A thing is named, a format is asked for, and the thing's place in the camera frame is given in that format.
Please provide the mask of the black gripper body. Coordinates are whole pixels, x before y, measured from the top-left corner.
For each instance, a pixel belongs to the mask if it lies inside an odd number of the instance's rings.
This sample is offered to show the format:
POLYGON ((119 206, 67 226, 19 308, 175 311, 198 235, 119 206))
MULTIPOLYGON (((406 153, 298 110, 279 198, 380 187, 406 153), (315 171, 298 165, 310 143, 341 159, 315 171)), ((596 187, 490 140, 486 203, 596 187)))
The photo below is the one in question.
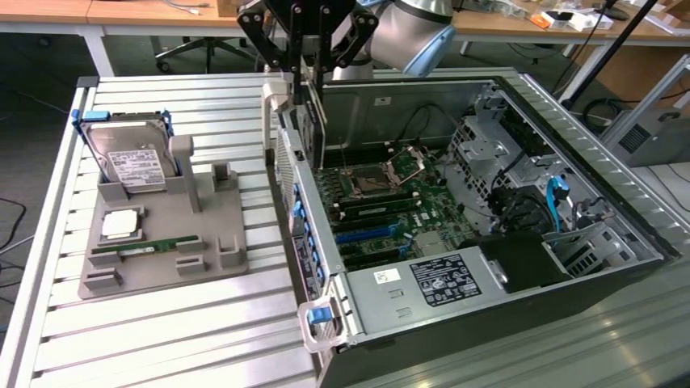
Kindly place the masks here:
POLYGON ((358 5, 353 0, 262 0, 261 4, 271 11, 290 11, 294 6, 309 11, 321 10, 323 7, 331 11, 351 11, 358 5))

